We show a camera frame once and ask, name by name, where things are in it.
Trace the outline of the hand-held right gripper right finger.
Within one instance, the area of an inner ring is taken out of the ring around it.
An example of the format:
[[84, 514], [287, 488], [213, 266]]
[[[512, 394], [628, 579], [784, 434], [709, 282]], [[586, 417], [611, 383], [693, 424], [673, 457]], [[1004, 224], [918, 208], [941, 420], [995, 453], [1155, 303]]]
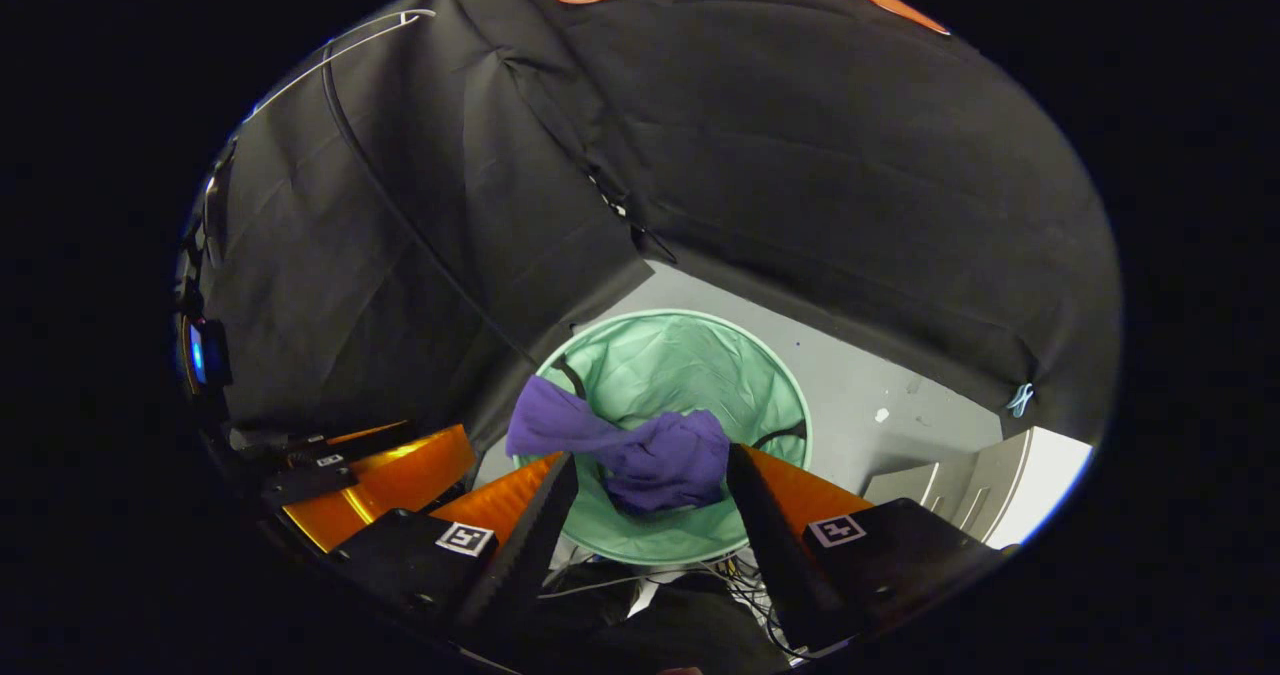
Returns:
[[900, 628], [1009, 558], [911, 500], [873, 505], [750, 446], [730, 448], [726, 482], [777, 622], [813, 657]]

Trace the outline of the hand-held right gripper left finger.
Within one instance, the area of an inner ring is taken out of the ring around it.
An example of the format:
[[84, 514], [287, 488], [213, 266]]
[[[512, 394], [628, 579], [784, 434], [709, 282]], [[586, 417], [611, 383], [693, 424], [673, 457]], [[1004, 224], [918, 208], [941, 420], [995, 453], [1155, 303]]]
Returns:
[[433, 511], [385, 514], [328, 558], [429, 640], [503, 646], [541, 594], [577, 494], [575, 457], [549, 455]]

